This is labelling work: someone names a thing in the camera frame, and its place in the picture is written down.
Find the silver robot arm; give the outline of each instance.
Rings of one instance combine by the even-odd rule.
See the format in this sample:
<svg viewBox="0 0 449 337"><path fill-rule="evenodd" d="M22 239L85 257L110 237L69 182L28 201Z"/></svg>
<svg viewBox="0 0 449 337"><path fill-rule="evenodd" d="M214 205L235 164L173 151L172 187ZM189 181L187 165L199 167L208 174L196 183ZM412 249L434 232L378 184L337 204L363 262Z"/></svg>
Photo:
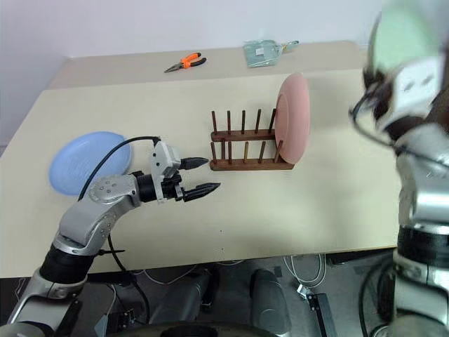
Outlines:
<svg viewBox="0 0 449 337"><path fill-rule="evenodd" d="M81 309L77 296L117 220L142 202L191 201L211 193L220 184L206 183L189 191L180 187L178 170L207 162L180 159L175 148L159 141L150 157L152 175L138 172L97 180L62 216L43 265L34 272L8 325L0 327L0 335L53 336L70 330Z"/></svg>
<svg viewBox="0 0 449 337"><path fill-rule="evenodd" d="M431 115L441 92L444 62L440 54L391 74L365 74L368 89L350 113L359 132L389 146L397 156L402 188L393 257L392 336L401 336L393 331L407 331L406 315L419 317L420 322L427 319L428 325L439 323L445 327L444 336L449 336L449 137ZM409 95L414 86L419 95ZM356 109L374 110L378 131L391 141L361 129L355 122Z"/></svg>
<svg viewBox="0 0 449 337"><path fill-rule="evenodd" d="M449 164L449 137L438 124L419 125L396 145ZM402 189L395 314L414 312L449 328L449 170L409 152L396 167Z"/></svg>

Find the blue plate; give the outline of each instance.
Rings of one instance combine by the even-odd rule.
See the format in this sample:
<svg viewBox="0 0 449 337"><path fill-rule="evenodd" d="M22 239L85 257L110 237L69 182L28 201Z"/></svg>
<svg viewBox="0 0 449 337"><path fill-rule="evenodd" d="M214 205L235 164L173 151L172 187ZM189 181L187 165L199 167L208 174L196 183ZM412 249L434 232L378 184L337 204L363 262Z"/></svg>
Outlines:
<svg viewBox="0 0 449 337"><path fill-rule="evenodd" d="M112 132L93 132L65 145L55 156L48 171L51 186L60 193L79 195L93 169L112 148L125 138ZM98 178L123 174L131 162L130 146L118 149L97 172Z"/></svg>

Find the floor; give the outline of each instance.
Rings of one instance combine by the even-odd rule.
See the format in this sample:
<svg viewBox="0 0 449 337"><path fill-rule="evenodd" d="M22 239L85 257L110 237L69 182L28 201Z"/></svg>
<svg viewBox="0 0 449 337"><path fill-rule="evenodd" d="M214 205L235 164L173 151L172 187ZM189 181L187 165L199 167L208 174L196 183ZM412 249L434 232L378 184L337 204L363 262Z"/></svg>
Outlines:
<svg viewBox="0 0 449 337"><path fill-rule="evenodd" d="M353 260L343 265L327 267L324 282L314 289L315 293L326 293L333 312L333 319L338 336L359 337L361 330L358 322L357 299L358 290L364 275L370 267L384 255L376 255L369 258ZM316 256L304 256L297 258L296 269L303 278L314 277L317 269L318 259ZM303 302L296 292L297 283L288 273L282 258L265 258L246 260L234 266L217 265L220 269L221 282L217 293L213 312L201 313L198 320L249 323L250 276L258 268L274 270L281 268L282 276L279 277L286 299L290 319L292 322L292 336L318 337L320 336L318 321L307 303ZM149 274L161 281L173 279L187 271L190 266L161 268L149 270ZM151 310L153 311L170 286L155 284L144 274L138 275L138 281L147 294ZM18 279L3 279L1 285L2 313L1 323L4 324L9 312L12 310L14 295ZM139 297L133 287L123 288L118 286L119 296L127 304L135 301L140 303ZM112 300L112 290L103 284L87 284L80 295L83 309L76 324L73 336L96 336L93 327L99 318L106 312ZM112 312L120 310L121 306L115 303ZM365 312L369 330L380 324L375 310L375 287L374 282L368 287L366 296Z"/></svg>

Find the cable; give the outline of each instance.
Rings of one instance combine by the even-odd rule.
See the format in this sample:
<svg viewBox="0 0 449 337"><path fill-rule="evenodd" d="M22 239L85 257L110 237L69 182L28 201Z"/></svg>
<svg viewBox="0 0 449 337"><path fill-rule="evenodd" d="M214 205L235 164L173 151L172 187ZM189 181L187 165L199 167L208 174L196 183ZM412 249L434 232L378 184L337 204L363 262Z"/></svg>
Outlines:
<svg viewBox="0 0 449 337"><path fill-rule="evenodd" d="M413 155L414 157L416 157L418 159L429 161L431 163L438 164L446 169L449 169L449 164L445 164L442 161L428 157L425 154L420 154L415 151L409 150L405 146L396 146L393 141L390 140L389 142L387 142L385 140L382 140L382 139L378 138L377 136L373 135L372 133L368 132L364 128L362 128L360 126L360 124L358 123L357 117L358 117L359 112L361 111L361 108L363 107L364 104L366 104L369 97L371 97L371 94L363 95L362 98L357 102L356 106L352 110L349 110L349 116L351 117L352 124L354 125L354 128L356 129L356 131L358 133L360 133L364 137L368 138L369 140L377 143L378 145L381 145L384 147L389 147L389 148L393 149L395 152L398 152L398 153L405 152L407 154Z"/></svg>
<svg viewBox="0 0 449 337"><path fill-rule="evenodd" d="M115 300L117 299L117 290L115 289L115 286L111 285L111 289L114 292L114 297L112 298L112 302L109 305L109 307L107 308L107 311L105 313L106 319L108 318L109 314L111 313L111 310L114 307ZM105 324L103 326L103 336L106 336L106 330L107 330L107 324Z"/></svg>
<svg viewBox="0 0 449 337"><path fill-rule="evenodd" d="M118 302L120 303L121 308L123 309L123 311L127 311L127 309L126 309L126 307L125 307L125 304L123 303L122 299L120 298L119 292L117 291L116 287L115 287L114 285L112 285L112 284L106 284L106 285L107 285L107 287L108 287L109 289L111 289L112 291L114 291L114 289L115 289L115 291L116 291L116 293L115 293L116 299L117 299Z"/></svg>
<svg viewBox="0 0 449 337"><path fill-rule="evenodd" d="M285 263L289 273L291 273L291 275L296 278L296 280L303 284L304 286L306 286L307 288L315 288L317 286L319 286L321 283L323 283L325 277L326 277L326 255L325 254L319 254L319 268L318 268L318 272L316 273L315 278L307 280L307 279L302 279L301 277L299 277L296 273L296 269L295 269L295 264L293 261L293 258L296 257L294 255L292 255L290 257L290 262L292 264L292 267L290 268L290 266L287 263L286 257L283 257L283 262Z"/></svg>
<svg viewBox="0 0 449 337"><path fill-rule="evenodd" d="M143 274L144 272L145 272L145 269L142 269L141 271L139 271L139 272L133 272L132 274L135 275L135 276L138 276L138 275L140 275L140 274Z"/></svg>
<svg viewBox="0 0 449 337"><path fill-rule="evenodd" d="M194 269L195 269L196 267L198 267L198 265L194 265L192 268L190 268L190 269L189 269L188 271L186 271L184 274L182 274L182 275L180 275L180 276L176 277L175 279L172 279L171 281L168 281L168 282L162 282L162 281L159 281L159 280L157 280L157 279L155 279L155 278L149 276L149 275L148 275L148 272L147 272L146 270L144 270L143 273L145 274L146 277L148 277L148 279L150 279L150 280L153 281L154 283L157 283L157 284L160 284L160 285L163 285L163 286L168 286L169 284L173 284L173 283L175 283L176 281L182 279L184 276L186 276L186 275L190 274L191 272L193 272Z"/></svg>
<svg viewBox="0 0 449 337"><path fill-rule="evenodd" d="M150 318L150 311L149 311L149 302L148 302L148 297L145 295L144 291L142 290L142 288L140 288L139 284L137 283L136 279L135 279L135 275L133 275L132 272L127 271L127 269L125 268L125 266L123 265L123 263L121 263L119 257L117 256L117 254L115 253L115 249L114 249L114 245L112 244L112 238L111 235L109 234L109 236L107 237L107 242L109 243L109 249L112 252L112 256L114 257L115 262L117 263L117 265L119 266L119 268L123 271L123 272L127 272L131 275L131 283L133 284L135 290L138 291L140 297L142 297L143 299L143 303L145 305L145 321L147 323L149 323L149 318Z"/></svg>
<svg viewBox="0 0 449 337"><path fill-rule="evenodd" d="M17 298L17 302L20 300L20 292L22 291L23 285L25 284L25 281L27 281L26 277L22 277L19 279L19 282L14 290L14 295Z"/></svg>
<svg viewBox="0 0 449 337"><path fill-rule="evenodd" d="M103 166L103 164L114 154L114 152L116 152L120 147L122 147L128 143L135 142L136 140L152 140L153 143L156 144L161 139L159 137L154 137L154 136L140 136L140 137L129 138L129 139L121 142L120 144L116 145L112 150L110 150L105 155L105 157L103 159L101 159L100 163L98 163L98 165L93 169L91 175L89 176L89 178L87 178L86 182L84 183L83 189L79 193L78 201L80 201L81 199L84 198L84 195L85 195L89 185L91 184L92 179L95 177L95 174L97 174L97 172L101 169L101 166Z"/></svg>
<svg viewBox="0 0 449 337"><path fill-rule="evenodd" d="M362 329L363 337L369 337L365 322L365 312L363 311L363 299L365 297L366 287L368 286L368 282L370 281L374 273L377 272L380 268L384 268L386 263L389 265L392 264L391 255L383 258L380 263L371 267L371 269L368 271L368 274L366 274L358 293L358 319L360 321L360 327Z"/></svg>
<svg viewBox="0 0 449 337"><path fill-rule="evenodd" d="M216 262L218 265L239 265L240 263L242 263L244 260L232 260L231 263L226 263L226 262Z"/></svg>
<svg viewBox="0 0 449 337"><path fill-rule="evenodd" d="M295 263L293 262L293 258L294 258L294 257L295 257L294 255L292 255L292 256L290 257L290 262L292 263L292 270L293 270L293 272L295 273L297 280L300 281L301 283L313 283L313 282L318 281L318 279L319 279L319 277L320 277L320 274L321 274L321 268L322 268L322 266L323 266L323 261L321 260L321 255L320 255L320 254L318 255L318 259L319 259L319 268L318 268L318 272L316 273L315 278L310 279L310 280L308 280L308 279L302 279L302 278L300 278L300 277L297 275L296 270L295 270Z"/></svg>
<svg viewBox="0 0 449 337"><path fill-rule="evenodd" d="M156 144L157 142L159 142L161 139L159 137L154 137L154 136L141 136L141 137L134 137L134 138L129 138L121 143L119 143L118 145L116 145L112 150L110 150L105 157L100 161L100 163L98 163L98 165L93 169L92 173L89 175L89 177L87 178L86 182L84 183L83 188L81 189L81 192L79 194L78 197L78 201L80 201L81 199L84 198L84 195L89 187L89 185L92 182L92 179L95 177L95 175L97 174L97 172L100 170L101 166L103 166L103 164L113 155L114 152L116 152L120 147L131 143L131 142L135 142L137 140L152 140L154 144ZM114 246L112 244L112 238L111 235L109 235L107 237L107 242L109 244L109 249L112 252L112 256L114 257L115 262L117 263L117 265L119 266L120 270L123 272L129 272L127 271L127 269L125 268L125 266L123 265L123 263L121 263L119 257L117 256L115 250L114 250ZM143 290L140 288L139 284L136 282L134 275L132 275L131 272L129 272L131 274L131 283L133 284L133 286L135 287L135 290L138 291L138 293L142 296L143 302L145 304L145 321L149 322L149 318L150 318L150 312L149 312L149 302L148 302L148 297L145 295L145 293L143 292Z"/></svg>
<svg viewBox="0 0 449 337"><path fill-rule="evenodd" d="M111 310L114 307L115 300L117 299L117 290L115 289L115 286L111 285L111 289L114 292L114 297L112 298L111 304L107 308L106 317L109 316L109 314L111 313Z"/></svg>

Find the pliers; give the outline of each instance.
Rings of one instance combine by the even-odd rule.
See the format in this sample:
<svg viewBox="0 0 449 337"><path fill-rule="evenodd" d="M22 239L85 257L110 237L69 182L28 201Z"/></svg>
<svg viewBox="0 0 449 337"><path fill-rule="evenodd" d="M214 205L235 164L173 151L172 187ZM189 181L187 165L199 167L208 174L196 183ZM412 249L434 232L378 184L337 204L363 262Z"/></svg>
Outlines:
<svg viewBox="0 0 449 337"><path fill-rule="evenodd" d="M207 59L202 58L200 60L194 61L196 58L200 58L201 53L193 53L188 55L186 58L181 59L181 62L169 67L165 72L174 72L179 69L187 69L190 67L196 67L197 65L202 65Z"/></svg>

